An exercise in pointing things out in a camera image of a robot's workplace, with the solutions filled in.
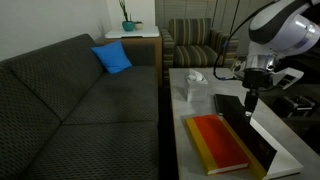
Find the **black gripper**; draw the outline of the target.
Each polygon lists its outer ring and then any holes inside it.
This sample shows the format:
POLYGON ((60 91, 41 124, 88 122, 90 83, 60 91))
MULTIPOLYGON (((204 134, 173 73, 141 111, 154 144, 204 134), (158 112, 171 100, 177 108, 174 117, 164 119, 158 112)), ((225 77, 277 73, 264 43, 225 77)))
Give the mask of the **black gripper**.
POLYGON ((250 89, 245 97, 245 115, 251 116, 256 108, 259 93, 255 89, 272 85, 271 74, 265 69, 249 68, 244 71, 242 86, 250 89))

